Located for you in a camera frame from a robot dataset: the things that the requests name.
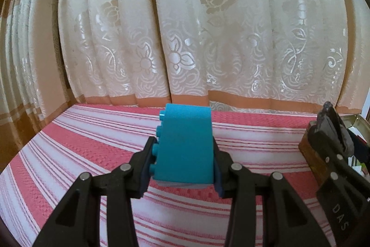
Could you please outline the blue toy brick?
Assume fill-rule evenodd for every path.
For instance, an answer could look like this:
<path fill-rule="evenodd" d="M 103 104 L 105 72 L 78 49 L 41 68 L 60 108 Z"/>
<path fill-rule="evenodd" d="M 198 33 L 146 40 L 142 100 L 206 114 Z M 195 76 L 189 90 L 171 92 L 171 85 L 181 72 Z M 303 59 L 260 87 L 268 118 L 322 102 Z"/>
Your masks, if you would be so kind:
<path fill-rule="evenodd" d="M 149 171 L 159 186 L 203 188 L 214 181 L 211 109 L 169 103 L 160 111 L 155 162 Z"/>

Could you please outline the black white small object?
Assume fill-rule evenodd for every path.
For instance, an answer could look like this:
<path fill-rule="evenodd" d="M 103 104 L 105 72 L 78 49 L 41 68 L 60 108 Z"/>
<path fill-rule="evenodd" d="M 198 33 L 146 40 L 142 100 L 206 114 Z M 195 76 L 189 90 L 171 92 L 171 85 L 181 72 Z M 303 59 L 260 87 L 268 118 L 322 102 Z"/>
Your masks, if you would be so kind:
<path fill-rule="evenodd" d="M 325 102 L 317 114 L 317 131 L 325 133 L 343 156 L 354 155 L 354 143 L 349 131 L 331 102 Z"/>

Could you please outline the gold metal tin tray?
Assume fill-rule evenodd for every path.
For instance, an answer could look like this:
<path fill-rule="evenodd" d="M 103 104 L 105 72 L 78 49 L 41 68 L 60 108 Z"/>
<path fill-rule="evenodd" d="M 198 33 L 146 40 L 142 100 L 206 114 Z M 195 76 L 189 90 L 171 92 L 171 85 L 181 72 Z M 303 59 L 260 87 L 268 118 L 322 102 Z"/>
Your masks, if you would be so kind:
<path fill-rule="evenodd" d="M 369 191 L 369 180 L 348 164 L 355 157 L 369 168 L 369 143 L 346 127 L 350 115 L 333 108 L 318 113 L 299 143 L 299 150 L 321 188 L 327 181 L 344 179 L 360 192 Z"/>

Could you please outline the cream floral curtain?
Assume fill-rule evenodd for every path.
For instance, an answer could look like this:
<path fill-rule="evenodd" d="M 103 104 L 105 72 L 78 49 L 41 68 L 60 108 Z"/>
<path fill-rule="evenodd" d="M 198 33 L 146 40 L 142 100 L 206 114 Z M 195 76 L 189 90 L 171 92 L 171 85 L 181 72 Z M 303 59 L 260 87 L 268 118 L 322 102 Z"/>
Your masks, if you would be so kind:
<path fill-rule="evenodd" d="M 1 149 L 74 103 L 359 113 L 364 0 L 1 0 Z"/>

